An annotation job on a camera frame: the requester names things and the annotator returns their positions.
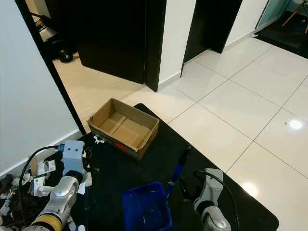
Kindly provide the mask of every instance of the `black mat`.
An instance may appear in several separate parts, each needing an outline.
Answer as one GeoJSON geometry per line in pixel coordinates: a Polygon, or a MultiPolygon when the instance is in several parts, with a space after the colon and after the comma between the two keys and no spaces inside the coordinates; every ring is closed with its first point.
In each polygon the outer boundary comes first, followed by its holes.
{"type": "Polygon", "coordinates": [[[308,34],[305,34],[308,18],[296,14],[282,26],[291,14],[285,12],[278,21],[259,31],[256,38],[308,58],[308,34]]]}
{"type": "MultiPolygon", "coordinates": [[[[157,117],[143,104],[135,107],[157,117]]],[[[94,202],[94,205],[89,211],[89,231],[124,231],[122,192],[153,181],[161,181],[166,187],[179,155],[187,144],[185,139],[162,120],[159,123],[157,137],[139,162],[109,144],[95,144],[91,133],[81,140],[86,146],[93,147],[91,166],[100,168],[99,174],[92,174],[93,185],[90,188],[90,201],[94,202]]],[[[56,158],[57,171],[53,172],[47,181],[47,184],[52,186],[57,184],[63,170],[60,153],[53,158],[56,158]]],[[[192,172],[205,167],[217,168],[200,152],[192,148],[182,172],[191,191],[199,184],[192,172]]],[[[225,174],[223,181],[229,186],[237,203],[242,231],[277,230],[279,222],[272,213],[225,174]]],[[[236,230],[231,201],[225,190],[222,191],[218,203],[222,213],[230,222],[232,230],[236,230]]],[[[170,230],[202,230],[200,217],[194,213],[192,204],[183,202],[178,184],[170,195],[169,205],[173,219],[173,227],[170,230]]],[[[84,196],[78,195],[77,202],[72,209],[72,217],[77,225],[85,223],[84,214],[84,196]]]]}

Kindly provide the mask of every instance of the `wooden floor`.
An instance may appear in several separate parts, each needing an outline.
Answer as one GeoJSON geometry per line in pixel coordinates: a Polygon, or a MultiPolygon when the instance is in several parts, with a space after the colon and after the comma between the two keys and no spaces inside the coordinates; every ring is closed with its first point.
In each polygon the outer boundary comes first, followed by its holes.
{"type": "Polygon", "coordinates": [[[106,101],[110,98],[121,100],[144,87],[142,84],[83,66],[77,53],[69,63],[54,60],[53,64],[87,132],[90,131],[88,118],[106,101]]]}

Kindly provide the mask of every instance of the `blue plastic basket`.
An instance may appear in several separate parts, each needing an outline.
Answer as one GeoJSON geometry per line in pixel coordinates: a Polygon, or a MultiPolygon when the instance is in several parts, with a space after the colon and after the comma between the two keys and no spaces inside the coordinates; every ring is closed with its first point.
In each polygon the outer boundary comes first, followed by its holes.
{"type": "Polygon", "coordinates": [[[122,193],[126,231],[162,231],[172,226],[171,213],[161,182],[122,193]]]}

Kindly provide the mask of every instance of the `cardboard box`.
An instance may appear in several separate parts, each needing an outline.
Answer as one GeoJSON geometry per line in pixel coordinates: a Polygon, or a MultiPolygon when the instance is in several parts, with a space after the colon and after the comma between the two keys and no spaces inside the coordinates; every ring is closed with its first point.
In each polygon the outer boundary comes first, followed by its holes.
{"type": "Polygon", "coordinates": [[[94,135],[141,160],[157,135],[159,119],[110,99],[87,123],[94,135]]]}

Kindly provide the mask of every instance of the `yellow band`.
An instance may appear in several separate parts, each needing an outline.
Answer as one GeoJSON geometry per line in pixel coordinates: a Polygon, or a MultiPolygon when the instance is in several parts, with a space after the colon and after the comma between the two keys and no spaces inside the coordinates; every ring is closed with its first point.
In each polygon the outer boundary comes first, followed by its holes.
{"type": "Polygon", "coordinates": [[[43,215],[37,217],[32,224],[34,224],[36,222],[45,222],[47,224],[50,224],[55,231],[61,231],[62,230],[62,223],[59,221],[58,218],[54,217],[53,215],[43,214],[43,215]]]}

